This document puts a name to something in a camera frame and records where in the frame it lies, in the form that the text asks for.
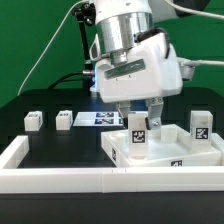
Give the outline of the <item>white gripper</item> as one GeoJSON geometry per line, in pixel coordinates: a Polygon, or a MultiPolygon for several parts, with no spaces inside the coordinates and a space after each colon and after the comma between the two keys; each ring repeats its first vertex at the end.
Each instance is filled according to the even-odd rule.
{"type": "Polygon", "coordinates": [[[149,98],[145,101],[148,129],[159,129],[164,105],[162,97],[179,94],[183,86],[176,52],[168,34],[159,32],[141,41],[127,52],[127,62],[117,66],[108,57],[102,58],[99,38],[95,35],[90,58],[96,61],[96,92],[105,103],[117,102],[123,126],[128,127],[130,101],[149,98]]]}

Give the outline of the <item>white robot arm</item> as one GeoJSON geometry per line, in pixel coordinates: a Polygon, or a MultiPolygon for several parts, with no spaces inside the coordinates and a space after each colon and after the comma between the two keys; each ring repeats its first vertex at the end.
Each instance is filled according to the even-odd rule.
{"type": "Polygon", "coordinates": [[[161,126],[163,98],[181,92],[203,60],[176,55],[166,30],[155,24],[196,14],[210,0],[89,0],[97,33],[90,48],[96,63],[96,88],[105,103],[115,103],[128,127],[130,103],[143,100],[150,129],[161,126]]]}

